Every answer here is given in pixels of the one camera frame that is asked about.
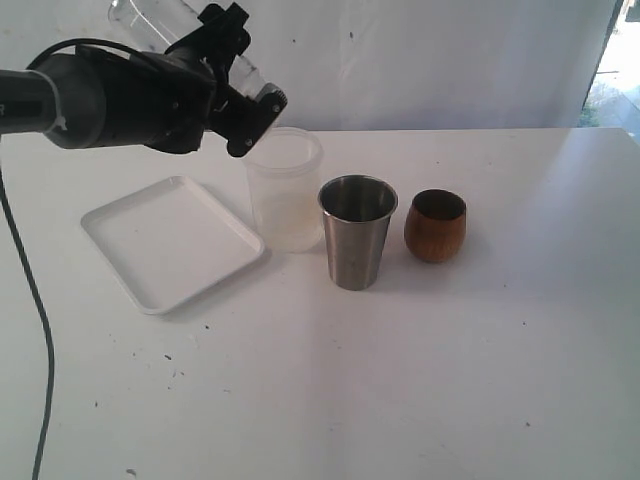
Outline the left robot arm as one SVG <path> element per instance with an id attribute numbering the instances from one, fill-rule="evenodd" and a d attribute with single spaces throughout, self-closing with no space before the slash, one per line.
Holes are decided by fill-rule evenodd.
<path id="1" fill-rule="evenodd" d="M 115 1 L 110 22 L 129 44 L 73 38 L 23 71 L 1 74 L 1 130 L 39 132 L 64 149 L 143 145 L 198 150 L 214 132 L 245 156 L 275 124 L 285 93 L 246 58 L 248 13 L 183 1 Z"/>

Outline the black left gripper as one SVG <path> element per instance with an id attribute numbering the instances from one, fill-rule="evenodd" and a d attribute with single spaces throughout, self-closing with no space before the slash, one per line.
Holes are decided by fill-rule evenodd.
<path id="1" fill-rule="evenodd" d="M 197 151 L 208 128 L 227 141 L 227 153 L 246 156 L 288 104 L 285 93 L 266 84 L 255 99 L 229 83 L 235 59 L 250 45 L 249 14 L 237 3 L 210 3 L 197 16 L 201 26 L 171 44 L 165 54 L 134 51 L 129 61 L 140 82 L 127 107 L 127 143 L 167 154 Z"/>

